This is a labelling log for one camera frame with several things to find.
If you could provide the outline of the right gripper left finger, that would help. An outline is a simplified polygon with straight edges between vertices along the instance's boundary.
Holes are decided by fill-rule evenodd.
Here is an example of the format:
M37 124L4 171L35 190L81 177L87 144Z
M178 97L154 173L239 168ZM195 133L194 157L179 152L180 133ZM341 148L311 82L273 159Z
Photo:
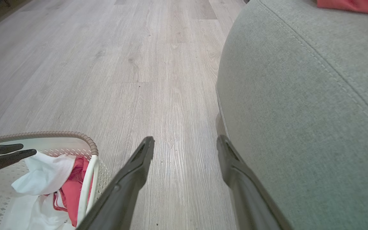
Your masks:
M122 169L113 177L78 230L129 230L139 191L147 181L155 140L145 137Z

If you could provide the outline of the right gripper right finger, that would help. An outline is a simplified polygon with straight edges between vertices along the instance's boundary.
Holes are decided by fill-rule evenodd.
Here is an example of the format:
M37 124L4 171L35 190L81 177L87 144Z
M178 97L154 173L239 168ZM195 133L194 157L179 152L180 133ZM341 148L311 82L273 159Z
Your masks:
M233 195L233 209L239 229L292 229L288 220L226 135L218 136L217 151L222 178Z

